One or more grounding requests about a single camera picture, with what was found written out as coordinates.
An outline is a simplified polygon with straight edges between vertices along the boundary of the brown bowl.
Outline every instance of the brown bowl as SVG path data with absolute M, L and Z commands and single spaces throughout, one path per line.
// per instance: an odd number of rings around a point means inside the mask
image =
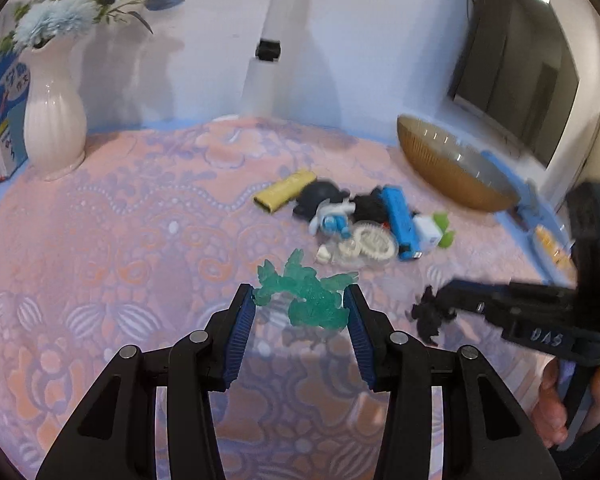
M 454 202 L 495 213 L 520 201 L 515 188 L 496 165 L 435 124 L 400 116 L 398 140 L 413 169 Z

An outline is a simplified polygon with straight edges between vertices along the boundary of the green dragon figurine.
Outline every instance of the green dragon figurine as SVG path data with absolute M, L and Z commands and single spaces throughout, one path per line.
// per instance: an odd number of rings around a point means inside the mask
M 337 274 L 319 280 L 315 269 L 303 267 L 302 249 L 296 249 L 285 264 L 280 276 L 269 260 L 258 267 L 262 288 L 254 291 L 256 305 L 266 306 L 277 292 L 290 292 L 295 298 L 289 304 L 289 321 L 293 326 L 302 324 L 342 330 L 349 320 L 349 310 L 342 307 L 340 291 L 358 279 L 357 272 Z

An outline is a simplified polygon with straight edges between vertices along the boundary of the white ceramic vase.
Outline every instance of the white ceramic vase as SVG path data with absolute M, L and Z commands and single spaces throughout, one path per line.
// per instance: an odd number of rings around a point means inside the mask
M 24 143 L 44 180 L 57 180 L 84 160 L 87 117 L 69 70 L 74 43 L 74 38 L 61 36 L 20 56 L 31 74 Z

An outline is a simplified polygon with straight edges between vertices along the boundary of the floral tablecloth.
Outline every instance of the floral tablecloth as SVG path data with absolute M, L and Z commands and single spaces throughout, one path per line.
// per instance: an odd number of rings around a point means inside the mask
M 280 266 L 300 247 L 311 264 L 317 247 L 307 225 L 289 206 L 268 215 L 251 200 L 299 168 L 353 192 L 397 184 L 419 211 L 450 212 L 457 237 L 449 250 L 360 275 L 369 304 L 397 329 L 416 333 L 405 311 L 429 283 L 538 278 L 493 216 L 436 194 L 397 148 L 259 120 L 90 137 L 74 174 L 46 183 L 27 168 L 0 203 L 0 445 L 27 478 L 121 346 L 170 346 L 204 327 L 239 283 L 257 285 L 265 258 Z M 532 407 L 544 356 L 502 342 L 470 317 L 439 341 L 448 349 L 475 344 Z M 438 478 L 440 393 L 434 398 Z M 168 477 L 164 399 L 160 391 L 159 478 Z M 323 340 L 292 328 L 283 310 L 263 308 L 238 380 L 212 396 L 227 478 L 370 479 L 387 400 L 361 380 L 346 331 Z

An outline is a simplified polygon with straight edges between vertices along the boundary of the pink patterned tablecloth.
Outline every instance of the pink patterned tablecloth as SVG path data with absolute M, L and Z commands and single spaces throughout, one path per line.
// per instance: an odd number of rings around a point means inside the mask
M 429 283 L 538 279 L 493 216 L 436 194 L 397 148 L 258 120 L 90 137 L 74 174 L 46 183 L 28 168 L 0 203 L 0 445 L 25 476 L 35 476 L 121 346 L 170 346 L 202 328 L 239 283 L 257 285 L 265 258 L 280 266 L 300 247 L 311 264 L 316 241 L 291 208 L 270 216 L 251 201 L 299 168 L 353 192 L 397 184 L 420 211 L 450 212 L 458 234 L 449 250 L 360 275 L 369 304 L 398 329 L 416 333 L 405 310 Z M 544 356 L 502 342 L 469 317 L 444 328 L 440 341 L 453 350 L 475 344 L 523 407 L 532 407 Z M 164 397 L 159 478 L 168 477 Z M 346 331 L 322 340 L 292 328 L 279 309 L 261 309 L 238 380 L 212 397 L 227 477 L 370 479 L 386 403 L 360 379 Z M 437 408 L 432 478 L 440 476 L 441 427 Z

